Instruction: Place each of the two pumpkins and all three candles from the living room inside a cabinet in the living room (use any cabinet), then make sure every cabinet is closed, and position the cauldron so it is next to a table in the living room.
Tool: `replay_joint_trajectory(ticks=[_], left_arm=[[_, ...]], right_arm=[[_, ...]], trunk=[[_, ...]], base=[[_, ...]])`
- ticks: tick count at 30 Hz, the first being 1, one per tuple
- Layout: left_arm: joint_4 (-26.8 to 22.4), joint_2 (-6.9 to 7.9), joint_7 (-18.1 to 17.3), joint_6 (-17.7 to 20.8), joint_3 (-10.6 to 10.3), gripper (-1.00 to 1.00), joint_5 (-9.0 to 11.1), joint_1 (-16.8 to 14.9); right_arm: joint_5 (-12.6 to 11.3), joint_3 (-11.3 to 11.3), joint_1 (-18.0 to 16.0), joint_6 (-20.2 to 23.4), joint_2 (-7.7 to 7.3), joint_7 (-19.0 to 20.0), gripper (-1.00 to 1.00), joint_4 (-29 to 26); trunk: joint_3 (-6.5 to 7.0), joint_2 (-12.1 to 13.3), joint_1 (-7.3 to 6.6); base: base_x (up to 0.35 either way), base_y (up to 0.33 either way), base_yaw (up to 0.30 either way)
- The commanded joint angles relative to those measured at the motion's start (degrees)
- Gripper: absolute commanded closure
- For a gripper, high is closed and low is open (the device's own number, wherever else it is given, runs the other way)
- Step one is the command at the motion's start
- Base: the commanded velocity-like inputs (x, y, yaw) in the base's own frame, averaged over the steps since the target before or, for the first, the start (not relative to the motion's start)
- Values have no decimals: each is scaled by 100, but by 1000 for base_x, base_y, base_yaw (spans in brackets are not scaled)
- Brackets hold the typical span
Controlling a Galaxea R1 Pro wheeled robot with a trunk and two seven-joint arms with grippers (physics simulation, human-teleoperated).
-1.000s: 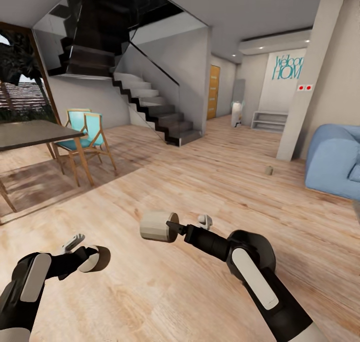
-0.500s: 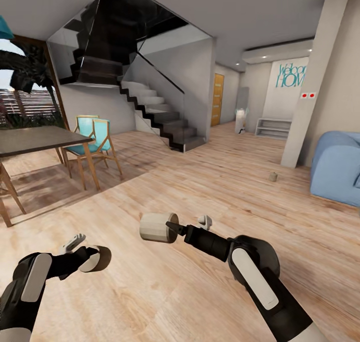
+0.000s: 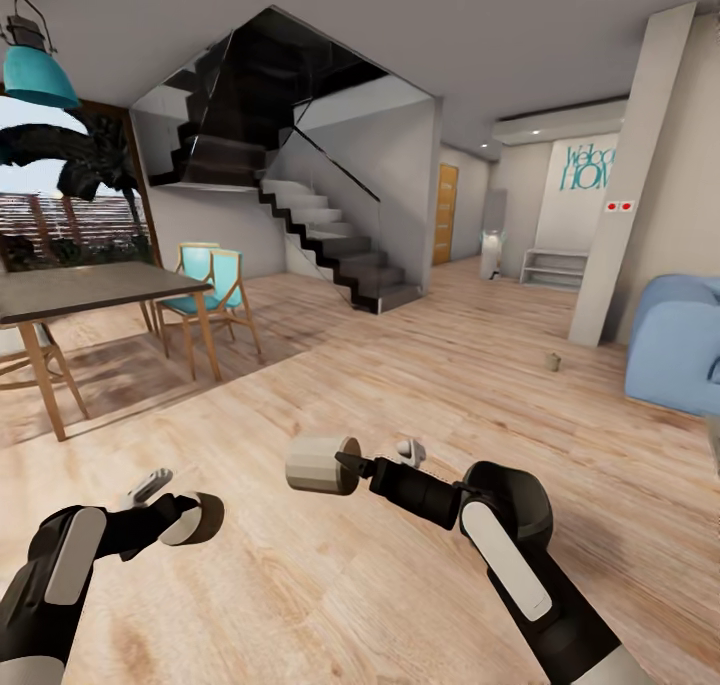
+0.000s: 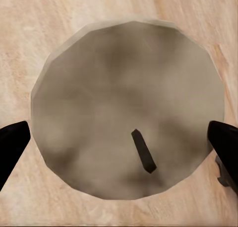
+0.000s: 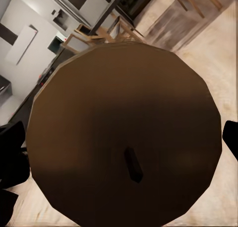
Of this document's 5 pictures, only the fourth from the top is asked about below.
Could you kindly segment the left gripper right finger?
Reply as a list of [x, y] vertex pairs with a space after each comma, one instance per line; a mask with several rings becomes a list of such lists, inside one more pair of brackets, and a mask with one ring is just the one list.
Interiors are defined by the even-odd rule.
[[238, 128], [212, 121], [208, 139], [238, 188]]

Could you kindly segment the pillar candle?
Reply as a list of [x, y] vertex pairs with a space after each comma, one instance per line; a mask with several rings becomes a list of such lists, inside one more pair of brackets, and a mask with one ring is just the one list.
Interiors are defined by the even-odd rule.
[[138, 200], [190, 177], [224, 123], [225, 86], [206, 49], [173, 22], [125, 15], [85, 25], [31, 91], [31, 132], [72, 189]]

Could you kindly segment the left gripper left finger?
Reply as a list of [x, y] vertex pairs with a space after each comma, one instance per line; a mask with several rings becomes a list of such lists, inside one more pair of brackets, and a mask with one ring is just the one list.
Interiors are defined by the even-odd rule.
[[27, 121], [14, 123], [0, 129], [0, 191], [30, 139]]

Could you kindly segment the cauldron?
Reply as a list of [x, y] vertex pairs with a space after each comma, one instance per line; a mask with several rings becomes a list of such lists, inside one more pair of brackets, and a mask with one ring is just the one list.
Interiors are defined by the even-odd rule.
[[225, 187], [230, 186], [232, 190], [238, 194], [237, 186], [235, 185], [234, 181], [232, 180], [231, 176], [229, 175], [228, 171], [226, 170], [218, 155], [216, 155], [216, 162], [220, 163], [221, 165], [222, 176], [218, 178], [219, 182]]

